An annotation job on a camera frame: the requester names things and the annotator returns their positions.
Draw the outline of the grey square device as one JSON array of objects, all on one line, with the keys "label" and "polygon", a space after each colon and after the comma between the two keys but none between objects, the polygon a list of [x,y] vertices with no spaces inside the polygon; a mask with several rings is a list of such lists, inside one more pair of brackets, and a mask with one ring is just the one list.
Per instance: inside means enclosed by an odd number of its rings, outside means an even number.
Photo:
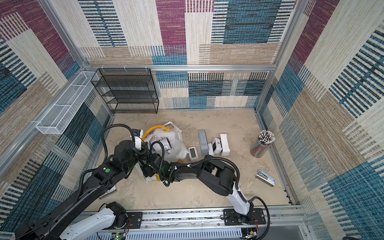
[{"label": "grey square device", "polygon": [[202,156],[206,155],[214,155],[214,150],[213,150],[213,145],[212,143],[209,143],[207,141],[207,136],[205,130],[200,130],[198,132],[199,134],[199,143],[200,143],[200,149],[201,149],[201,154]]}]

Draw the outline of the white rectangular alarm clock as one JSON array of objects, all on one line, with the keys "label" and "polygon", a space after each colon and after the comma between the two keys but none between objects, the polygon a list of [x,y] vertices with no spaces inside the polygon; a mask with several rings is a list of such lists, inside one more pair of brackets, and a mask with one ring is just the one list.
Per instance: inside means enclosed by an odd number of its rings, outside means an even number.
[{"label": "white rectangular alarm clock", "polygon": [[227,134],[220,134],[220,140],[222,145],[221,156],[226,157],[230,154],[230,147]]}]

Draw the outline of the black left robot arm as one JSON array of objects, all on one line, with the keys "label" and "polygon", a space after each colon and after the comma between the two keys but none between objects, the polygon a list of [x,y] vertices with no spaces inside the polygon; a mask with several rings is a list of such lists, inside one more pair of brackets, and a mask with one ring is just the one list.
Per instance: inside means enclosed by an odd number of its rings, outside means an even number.
[{"label": "black left robot arm", "polygon": [[124,124],[119,126],[129,130],[131,140],[120,142],[114,154],[106,157],[97,168],[84,171],[78,190],[58,207],[32,224],[22,224],[15,231],[17,240],[83,240],[104,228],[125,226],[128,217],[125,209],[117,203],[109,204],[101,212],[73,224],[91,203],[119,181],[127,179],[135,165],[147,155],[140,131]]}]

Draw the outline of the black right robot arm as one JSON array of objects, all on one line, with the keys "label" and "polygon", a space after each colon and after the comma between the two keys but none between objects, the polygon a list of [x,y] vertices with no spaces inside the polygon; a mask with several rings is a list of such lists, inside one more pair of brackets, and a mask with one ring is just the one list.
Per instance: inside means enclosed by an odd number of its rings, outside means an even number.
[{"label": "black right robot arm", "polygon": [[271,227],[271,215],[266,203],[258,196],[247,199],[240,190],[240,170],[237,165],[225,158],[206,155],[197,162],[168,163],[165,161],[165,147],[155,141],[143,142],[139,151],[143,157],[144,174],[159,176],[160,182],[169,187],[174,182],[196,179],[220,196],[226,197],[232,209],[226,209],[221,219],[227,226],[255,225],[243,235],[246,240],[261,240]]}]

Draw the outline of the white canvas bag yellow handles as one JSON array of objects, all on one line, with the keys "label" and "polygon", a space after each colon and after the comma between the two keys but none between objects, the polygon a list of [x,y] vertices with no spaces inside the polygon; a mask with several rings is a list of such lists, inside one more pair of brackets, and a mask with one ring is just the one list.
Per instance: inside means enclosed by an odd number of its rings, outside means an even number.
[{"label": "white canvas bag yellow handles", "polygon": [[189,154],[183,143],[182,130],[171,121],[154,126],[147,132],[138,130],[135,140],[144,141],[148,145],[155,141],[161,142],[165,148],[165,161],[168,163],[182,162]]}]

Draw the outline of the white digital timer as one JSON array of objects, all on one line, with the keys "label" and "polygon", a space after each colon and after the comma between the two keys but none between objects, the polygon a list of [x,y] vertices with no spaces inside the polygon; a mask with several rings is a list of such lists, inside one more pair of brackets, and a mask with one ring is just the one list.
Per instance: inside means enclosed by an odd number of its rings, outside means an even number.
[{"label": "white digital timer", "polygon": [[199,155],[196,147],[189,147],[188,151],[189,151],[189,159],[191,162],[196,162],[199,160]]}]

